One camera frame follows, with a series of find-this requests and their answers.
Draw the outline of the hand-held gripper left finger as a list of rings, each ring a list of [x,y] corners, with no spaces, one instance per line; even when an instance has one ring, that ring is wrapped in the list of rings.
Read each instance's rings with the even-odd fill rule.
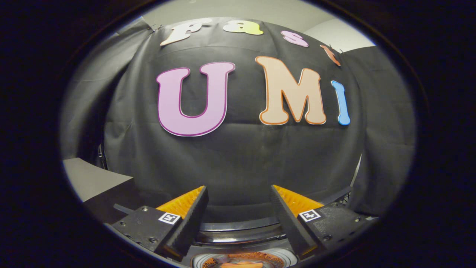
[[[209,203],[205,185],[173,196],[164,191],[144,191],[136,209],[111,224],[113,234],[152,258],[180,262],[197,236]]]

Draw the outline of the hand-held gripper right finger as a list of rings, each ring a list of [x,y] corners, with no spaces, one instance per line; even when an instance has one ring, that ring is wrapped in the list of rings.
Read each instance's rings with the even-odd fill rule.
[[[312,200],[278,185],[272,185],[272,209],[295,255],[301,261],[323,261],[344,255],[378,223],[378,218],[355,212],[344,203],[351,187]]]

